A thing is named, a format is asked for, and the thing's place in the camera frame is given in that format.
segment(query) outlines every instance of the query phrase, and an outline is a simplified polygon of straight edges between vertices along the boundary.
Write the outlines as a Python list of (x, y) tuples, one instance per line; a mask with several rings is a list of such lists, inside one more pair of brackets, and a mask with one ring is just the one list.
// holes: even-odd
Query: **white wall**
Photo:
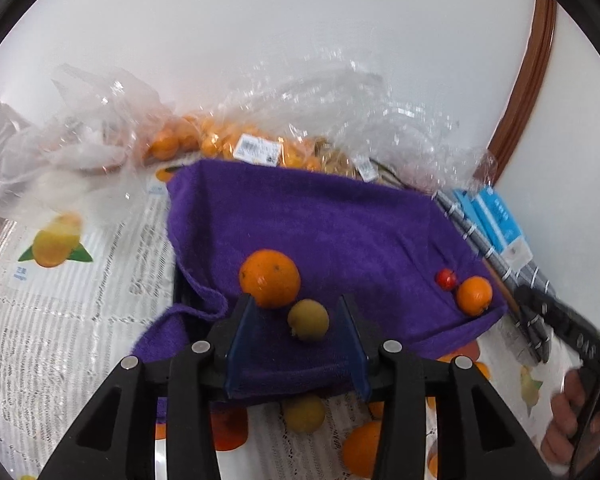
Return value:
[(261, 48), (304, 55), (321, 36), (397, 59), (401, 97), (459, 120), (460, 143), (486, 145), (522, 60), (533, 2), (39, 0), (0, 46), (0, 97), (46, 120), (60, 105), (51, 72), (68, 62), (121, 66), (180, 107), (208, 104), (241, 60)]
[(563, 10), (536, 109), (497, 187), (560, 297), (600, 328), (600, 56)]

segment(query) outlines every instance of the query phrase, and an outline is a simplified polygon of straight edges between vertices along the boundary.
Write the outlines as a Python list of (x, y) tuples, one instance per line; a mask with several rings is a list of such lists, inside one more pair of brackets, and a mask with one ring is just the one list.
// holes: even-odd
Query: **green leaf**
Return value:
[(78, 244), (78, 246), (71, 251), (67, 260), (73, 260), (74, 262), (85, 262), (90, 263), (93, 261), (91, 255), (87, 252), (87, 249), (84, 248), (84, 245)]
[(28, 262), (33, 260), (33, 246), (22, 253), (22, 256), (18, 258), (19, 262)]

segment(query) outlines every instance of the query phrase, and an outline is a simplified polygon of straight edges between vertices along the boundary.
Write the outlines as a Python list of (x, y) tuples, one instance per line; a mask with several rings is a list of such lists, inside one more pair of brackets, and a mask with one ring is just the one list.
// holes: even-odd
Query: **purple towel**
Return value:
[[(437, 358), (471, 342), (506, 311), (495, 286), (490, 309), (470, 318), (436, 285), (435, 274), (443, 267), (460, 280), (491, 277), (429, 196), (215, 160), (181, 169), (168, 189), (169, 238), (180, 269), (203, 301), (198, 308), (174, 305), (149, 328), (134, 349), (144, 361), (184, 348), (187, 316), (207, 321), (227, 316), (240, 294), (240, 265), (263, 248), (296, 263), (302, 279), (298, 300), (312, 298), (332, 311), (341, 294), (353, 294), (362, 315), (376, 322), (385, 338), (424, 357)], [(345, 379), (333, 330), (317, 344), (296, 341), (287, 312), (260, 312), (241, 396), (296, 394)]]

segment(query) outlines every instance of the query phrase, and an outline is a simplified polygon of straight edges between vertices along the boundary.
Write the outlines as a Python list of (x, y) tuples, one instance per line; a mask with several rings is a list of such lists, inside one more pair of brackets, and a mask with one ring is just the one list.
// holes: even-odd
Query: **human hand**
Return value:
[[(564, 377), (564, 391), (551, 399), (554, 418), (546, 430), (540, 446), (542, 455), (548, 462), (569, 465), (573, 456), (573, 446), (569, 439), (578, 429), (577, 414), (586, 401), (586, 394), (577, 370), (570, 370)], [(600, 450), (600, 412), (592, 419), (581, 443), (582, 466), (595, 458)]]

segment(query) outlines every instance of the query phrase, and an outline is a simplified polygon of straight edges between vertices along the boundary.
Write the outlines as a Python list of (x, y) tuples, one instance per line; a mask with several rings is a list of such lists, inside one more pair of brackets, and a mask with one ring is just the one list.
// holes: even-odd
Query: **red cherry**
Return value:
[(436, 274), (436, 283), (442, 290), (450, 292), (458, 285), (458, 277), (451, 269), (442, 269)]

